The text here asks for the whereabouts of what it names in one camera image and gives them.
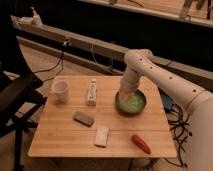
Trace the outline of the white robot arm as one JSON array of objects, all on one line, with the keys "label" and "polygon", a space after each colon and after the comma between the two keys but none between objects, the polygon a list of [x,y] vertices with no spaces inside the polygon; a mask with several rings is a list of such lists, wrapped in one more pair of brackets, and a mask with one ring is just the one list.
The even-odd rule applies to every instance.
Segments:
[{"label": "white robot arm", "polygon": [[148,49],[128,50],[127,65],[120,81],[119,96],[129,100],[145,75],[190,115],[192,137],[187,145],[188,168],[184,171],[213,171],[213,93],[157,65]]}]

